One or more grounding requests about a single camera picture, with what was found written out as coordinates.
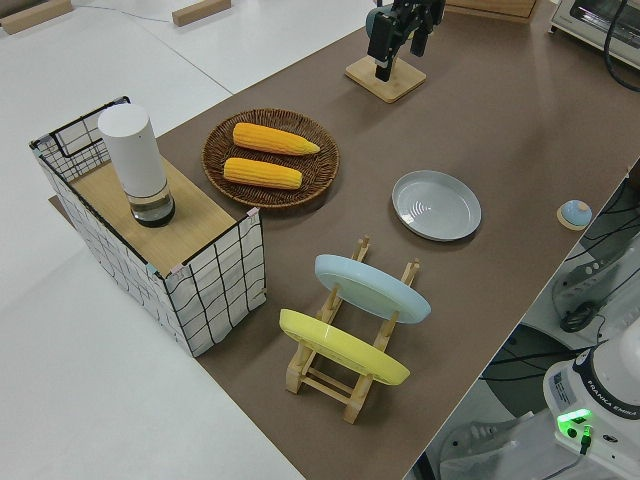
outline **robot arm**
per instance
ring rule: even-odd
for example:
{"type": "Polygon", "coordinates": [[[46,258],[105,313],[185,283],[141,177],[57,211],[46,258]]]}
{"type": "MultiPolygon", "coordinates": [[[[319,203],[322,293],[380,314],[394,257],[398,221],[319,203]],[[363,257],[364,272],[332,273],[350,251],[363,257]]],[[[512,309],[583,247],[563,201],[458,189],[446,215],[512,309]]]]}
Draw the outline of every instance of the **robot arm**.
{"type": "Polygon", "coordinates": [[[624,479],[640,479],[640,319],[575,361],[550,367],[543,390],[560,444],[582,450],[588,427],[590,458],[624,479]]]}
{"type": "Polygon", "coordinates": [[[413,33],[411,53],[424,54],[433,27],[440,24],[446,0],[394,0],[393,4],[373,9],[367,16],[369,49],[377,63],[376,77],[389,80],[398,50],[413,33]]]}

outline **round woven tray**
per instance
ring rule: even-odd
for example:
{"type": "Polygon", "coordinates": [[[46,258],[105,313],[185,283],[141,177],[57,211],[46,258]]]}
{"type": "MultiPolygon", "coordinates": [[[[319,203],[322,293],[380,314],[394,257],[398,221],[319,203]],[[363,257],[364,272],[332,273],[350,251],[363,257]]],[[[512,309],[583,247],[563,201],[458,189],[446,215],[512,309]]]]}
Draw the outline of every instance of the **round woven tray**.
{"type": "Polygon", "coordinates": [[[228,118],[211,132],[202,151],[204,171],[218,190],[238,202],[261,208],[294,207],[318,197],[331,185],[338,173],[339,163],[338,147],[322,126],[299,113],[276,109],[250,110],[228,118]],[[233,127],[238,122],[255,123],[301,135],[318,145],[320,151],[313,155],[293,156],[237,147],[233,143],[233,127]],[[223,177],[224,163],[229,157],[295,168],[302,172],[302,186],[297,190],[281,190],[229,182],[223,177]]]}

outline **grid pattern storage box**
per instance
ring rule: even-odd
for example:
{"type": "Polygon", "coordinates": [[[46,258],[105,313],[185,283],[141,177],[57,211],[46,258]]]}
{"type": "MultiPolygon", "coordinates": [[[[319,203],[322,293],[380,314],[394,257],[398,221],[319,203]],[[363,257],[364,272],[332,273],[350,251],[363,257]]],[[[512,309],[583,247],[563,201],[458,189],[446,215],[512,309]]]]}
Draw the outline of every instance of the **grid pattern storage box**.
{"type": "Polygon", "coordinates": [[[122,97],[31,142],[59,201],[106,272],[198,356],[265,302],[260,212],[234,220],[165,161],[176,215],[138,225],[97,121],[122,97]]]}

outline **light blue plate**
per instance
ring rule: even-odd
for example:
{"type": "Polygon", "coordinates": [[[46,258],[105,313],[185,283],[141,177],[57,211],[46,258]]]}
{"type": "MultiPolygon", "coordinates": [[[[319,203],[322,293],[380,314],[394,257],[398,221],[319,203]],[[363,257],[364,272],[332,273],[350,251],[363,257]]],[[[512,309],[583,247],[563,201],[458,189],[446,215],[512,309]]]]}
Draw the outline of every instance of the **light blue plate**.
{"type": "Polygon", "coordinates": [[[399,312],[398,323],[418,323],[431,313],[422,295],[370,265],[337,255],[316,257],[316,277],[343,300],[381,318],[399,312]]]}

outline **white tabletop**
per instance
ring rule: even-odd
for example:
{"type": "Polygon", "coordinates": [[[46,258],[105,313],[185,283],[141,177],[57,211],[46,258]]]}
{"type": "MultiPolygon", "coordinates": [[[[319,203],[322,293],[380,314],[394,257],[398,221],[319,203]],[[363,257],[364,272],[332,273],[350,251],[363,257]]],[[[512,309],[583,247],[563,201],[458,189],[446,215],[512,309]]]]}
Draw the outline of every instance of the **white tabletop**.
{"type": "Polygon", "coordinates": [[[300,478],[101,269],[49,204],[28,148],[121,95],[161,135],[360,28],[372,8],[234,0],[169,23],[194,2],[78,0],[42,25],[0,31],[2,478],[300,478]]]}

